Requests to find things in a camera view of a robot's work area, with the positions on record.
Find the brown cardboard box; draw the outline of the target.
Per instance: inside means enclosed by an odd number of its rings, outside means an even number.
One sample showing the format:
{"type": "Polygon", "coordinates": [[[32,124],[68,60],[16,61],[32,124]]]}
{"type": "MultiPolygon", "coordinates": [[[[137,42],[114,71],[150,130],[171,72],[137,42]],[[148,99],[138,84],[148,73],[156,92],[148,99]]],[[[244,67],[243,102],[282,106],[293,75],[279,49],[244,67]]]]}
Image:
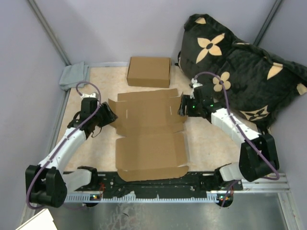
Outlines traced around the brown cardboard box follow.
{"type": "Polygon", "coordinates": [[[185,116],[177,89],[119,93],[109,100],[117,115],[115,166],[125,182],[174,179],[188,170],[185,116]]]}
{"type": "Polygon", "coordinates": [[[171,58],[131,57],[127,72],[129,86],[169,88],[171,58]]]}

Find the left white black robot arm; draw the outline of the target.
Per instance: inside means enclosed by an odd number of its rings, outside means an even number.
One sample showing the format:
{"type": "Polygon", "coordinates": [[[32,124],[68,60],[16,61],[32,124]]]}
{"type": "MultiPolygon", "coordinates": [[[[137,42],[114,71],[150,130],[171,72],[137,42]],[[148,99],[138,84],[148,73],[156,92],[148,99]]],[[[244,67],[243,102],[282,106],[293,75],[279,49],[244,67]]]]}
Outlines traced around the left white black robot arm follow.
{"type": "Polygon", "coordinates": [[[68,124],[64,136],[55,148],[38,164],[25,170],[26,203],[29,208],[60,207],[68,193],[81,187],[95,190],[100,183],[96,168],[80,166],[64,174],[68,162],[76,150],[92,135],[95,128],[114,122],[117,115],[107,102],[95,97],[85,97],[81,109],[68,124]]]}

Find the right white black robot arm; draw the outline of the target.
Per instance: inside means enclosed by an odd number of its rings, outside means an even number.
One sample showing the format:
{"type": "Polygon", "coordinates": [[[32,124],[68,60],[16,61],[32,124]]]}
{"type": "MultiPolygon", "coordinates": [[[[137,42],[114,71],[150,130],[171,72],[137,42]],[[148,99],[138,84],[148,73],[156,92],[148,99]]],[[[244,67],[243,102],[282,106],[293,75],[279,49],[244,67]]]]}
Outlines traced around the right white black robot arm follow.
{"type": "Polygon", "coordinates": [[[269,133],[259,133],[240,122],[226,105],[205,97],[200,87],[193,94],[181,95],[180,116],[202,117],[225,132],[239,147],[239,160],[214,170],[214,185],[226,189],[232,181],[242,179],[253,182],[266,179],[270,173],[280,178],[280,168],[275,140],[269,133]]]}

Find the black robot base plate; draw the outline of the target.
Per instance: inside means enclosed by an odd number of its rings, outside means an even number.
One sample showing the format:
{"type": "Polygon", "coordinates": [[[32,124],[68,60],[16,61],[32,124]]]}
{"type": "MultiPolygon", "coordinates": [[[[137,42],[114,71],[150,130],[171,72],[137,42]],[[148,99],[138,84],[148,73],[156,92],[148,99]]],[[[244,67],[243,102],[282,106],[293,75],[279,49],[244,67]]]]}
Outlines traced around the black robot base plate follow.
{"type": "Polygon", "coordinates": [[[94,185],[84,185],[67,195],[67,203],[216,203],[242,183],[219,186],[213,172],[188,172],[177,179],[125,182],[116,172],[99,172],[94,185]]]}

